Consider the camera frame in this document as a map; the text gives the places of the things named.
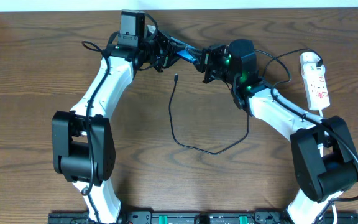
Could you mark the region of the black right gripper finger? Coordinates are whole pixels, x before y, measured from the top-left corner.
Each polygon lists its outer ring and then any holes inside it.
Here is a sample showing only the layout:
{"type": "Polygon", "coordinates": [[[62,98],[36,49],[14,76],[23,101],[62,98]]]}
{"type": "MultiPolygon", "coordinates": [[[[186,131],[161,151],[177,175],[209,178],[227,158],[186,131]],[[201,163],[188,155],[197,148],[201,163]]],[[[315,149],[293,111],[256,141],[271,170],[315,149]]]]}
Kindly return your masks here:
{"type": "Polygon", "coordinates": [[[205,57],[205,58],[197,59],[196,62],[194,63],[194,66],[198,72],[204,73],[206,71],[207,64],[208,64],[208,59],[205,57]]]}
{"type": "Polygon", "coordinates": [[[190,48],[188,47],[186,49],[189,55],[195,60],[195,61],[201,61],[203,57],[206,56],[208,53],[207,49],[197,49],[197,48],[190,48]]]}

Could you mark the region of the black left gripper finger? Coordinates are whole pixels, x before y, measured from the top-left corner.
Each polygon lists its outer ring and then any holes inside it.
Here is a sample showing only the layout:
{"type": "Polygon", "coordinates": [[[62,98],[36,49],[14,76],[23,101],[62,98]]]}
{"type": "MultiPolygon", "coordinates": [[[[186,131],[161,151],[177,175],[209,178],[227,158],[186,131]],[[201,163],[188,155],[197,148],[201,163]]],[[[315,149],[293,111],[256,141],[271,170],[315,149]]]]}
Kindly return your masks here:
{"type": "Polygon", "coordinates": [[[188,48],[188,47],[190,47],[190,48],[195,48],[195,47],[193,47],[193,46],[191,46],[191,45],[189,45],[189,44],[187,44],[187,43],[185,43],[185,42],[183,42],[183,41],[181,41],[181,40],[178,40],[178,39],[176,39],[176,38],[174,38],[174,37],[171,37],[171,40],[174,42],[174,43],[176,43],[179,47],[181,47],[181,48],[184,48],[184,49],[186,49],[186,48],[188,48]]]}
{"type": "Polygon", "coordinates": [[[179,59],[181,59],[181,55],[177,54],[176,52],[173,53],[169,53],[166,56],[166,67],[171,67],[172,65],[174,65],[179,59]]]}

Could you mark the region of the blue Galaxy smartphone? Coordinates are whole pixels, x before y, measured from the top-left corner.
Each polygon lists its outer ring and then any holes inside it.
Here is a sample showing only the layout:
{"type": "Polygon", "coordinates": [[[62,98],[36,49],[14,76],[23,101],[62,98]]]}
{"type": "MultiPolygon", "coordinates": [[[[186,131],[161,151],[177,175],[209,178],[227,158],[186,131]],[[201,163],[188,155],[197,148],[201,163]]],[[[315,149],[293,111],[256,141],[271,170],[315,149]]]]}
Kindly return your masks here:
{"type": "Polygon", "coordinates": [[[178,52],[176,52],[176,55],[178,57],[180,57],[181,59],[189,62],[189,63],[196,63],[197,62],[197,58],[195,58],[194,56],[192,56],[189,52],[188,52],[189,48],[180,50],[178,52]]]}

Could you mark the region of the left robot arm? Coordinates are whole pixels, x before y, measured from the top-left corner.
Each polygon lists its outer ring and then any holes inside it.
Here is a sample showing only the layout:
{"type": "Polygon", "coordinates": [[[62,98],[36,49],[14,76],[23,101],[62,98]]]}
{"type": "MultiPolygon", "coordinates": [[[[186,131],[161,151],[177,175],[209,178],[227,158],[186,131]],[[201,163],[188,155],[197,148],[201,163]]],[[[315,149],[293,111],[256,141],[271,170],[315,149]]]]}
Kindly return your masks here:
{"type": "Polygon", "coordinates": [[[116,152],[110,119],[117,103],[144,64],[161,72],[183,59],[195,63],[199,50],[159,30],[143,11],[123,10],[120,29],[102,49],[90,41],[85,48],[101,56],[92,84],[70,111],[52,118],[53,168],[81,192],[89,209],[88,221],[125,223],[111,174],[116,152]]]}

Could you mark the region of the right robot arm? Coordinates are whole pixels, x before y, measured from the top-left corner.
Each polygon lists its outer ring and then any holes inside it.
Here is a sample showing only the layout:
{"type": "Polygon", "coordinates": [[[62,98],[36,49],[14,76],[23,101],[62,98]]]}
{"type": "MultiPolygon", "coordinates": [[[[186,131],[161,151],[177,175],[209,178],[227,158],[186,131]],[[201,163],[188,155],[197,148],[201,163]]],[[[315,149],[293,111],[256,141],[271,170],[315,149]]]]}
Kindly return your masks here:
{"type": "MultiPolygon", "coordinates": [[[[291,144],[300,189],[286,209],[290,223],[318,223],[326,210],[342,202],[341,194],[358,182],[358,155],[346,122],[309,113],[279,94],[259,75],[252,41],[237,39],[207,49],[187,47],[190,62],[204,83],[231,84],[236,106],[260,119],[291,144]]],[[[358,195],[349,201],[358,200],[358,195]]]]}

